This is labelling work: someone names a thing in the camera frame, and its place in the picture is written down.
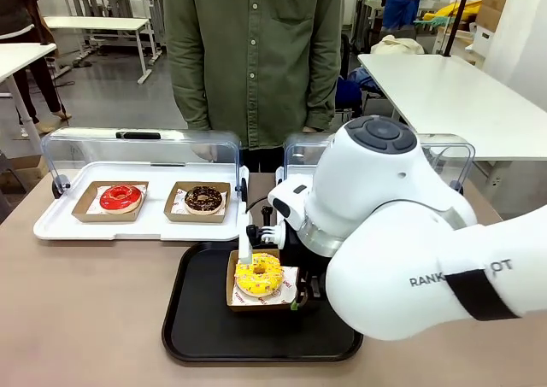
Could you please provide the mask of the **person right hand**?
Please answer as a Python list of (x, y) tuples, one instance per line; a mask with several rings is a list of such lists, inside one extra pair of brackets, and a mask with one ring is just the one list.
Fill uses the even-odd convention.
[(192, 152), (207, 162), (218, 161), (218, 148), (215, 144), (193, 144)]

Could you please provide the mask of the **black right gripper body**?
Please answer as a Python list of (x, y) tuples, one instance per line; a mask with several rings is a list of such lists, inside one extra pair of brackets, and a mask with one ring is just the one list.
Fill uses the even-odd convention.
[(282, 266), (298, 268), (297, 279), (299, 274), (308, 274), (307, 302), (326, 300), (326, 268), (330, 259), (306, 248), (290, 226), (285, 227), (285, 239), (279, 246), (279, 259)]

